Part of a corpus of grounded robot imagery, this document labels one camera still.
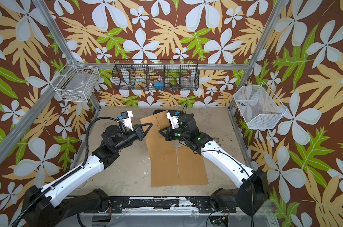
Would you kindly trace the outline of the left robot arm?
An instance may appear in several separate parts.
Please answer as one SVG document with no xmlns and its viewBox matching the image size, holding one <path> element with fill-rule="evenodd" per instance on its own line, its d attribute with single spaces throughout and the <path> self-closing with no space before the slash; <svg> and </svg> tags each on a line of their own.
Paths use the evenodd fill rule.
<svg viewBox="0 0 343 227">
<path fill-rule="evenodd" d="M 21 213 L 17 216 L 12 226 L 16 227 L 25 220 L 31 227 L 54 227 L 63 219 L 79 212 L 97 208 L 108 195 L 102 190 L 81 196 L 80 198 L 68 199 L 67 196 L 89 178 L 108 168 L 119 157 L 122 149 L 130 147 L 136 140 L 142 141 L 152 123 L 125 126 L 124 121 L 107 117 L 107 120 L 115 121 L 102 133 L 101 145 L 92 153 L 89 153 L 89 135 L 85 136 L 85 159 L 53 182 L 40 188 L 32 186 L 25 193 Z"/>
</svg>

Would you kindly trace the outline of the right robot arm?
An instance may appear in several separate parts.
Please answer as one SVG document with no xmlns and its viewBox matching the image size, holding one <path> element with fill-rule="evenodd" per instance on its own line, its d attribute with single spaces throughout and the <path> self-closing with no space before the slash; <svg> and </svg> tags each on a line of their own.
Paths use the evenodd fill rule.
<svg viewBox="0 0 343 227">
<path fill-rule="evenodd" d="M 233 211 L 240 208 L 253 217 L 270 197 L 267 174 L 239 162 L 223 150 L 208 134 L 199 131 L 194 115 L 182 111 L 166 113 L 171 125 L 159 130 L 166 141 L 177 140 L 195 154 L 199 154 L 219 167 L 236 185 L 235 189 L 220 188 L 210 196 L 214 211 Z"/>
</svg>

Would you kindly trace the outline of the brown file bag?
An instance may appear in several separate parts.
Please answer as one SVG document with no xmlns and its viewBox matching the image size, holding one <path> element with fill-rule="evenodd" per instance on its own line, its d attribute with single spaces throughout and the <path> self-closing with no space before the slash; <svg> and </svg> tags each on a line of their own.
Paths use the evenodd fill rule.
<svg viewBox="0 0 343 227">
<path fill-rule="evenodd" d="M 177 155 L 174 148 L 157 151 L 151 159 L 151 187 L 179 185 Z"/>
<path fill-rule="evenodd" d="M 177 149 L 177 159 L 181 186 L 208 184 L 204 158 L 201 155 L 182 146 Z"/>
<path fill-rule="evenodd" d="M 141 119 L 142 124 L 153 124 L 145 138 L 150 157 L 152 157 L 159 150 L 162 152 L 172 148 L 176 150 L 172 141 L 165 141 L 164 138 L 159 134 L 160 129 L 170 126 L 170 121 L 166 114 L 167 111 L 164 111 L 162 113 L 154 114 Z"/>
</svg>

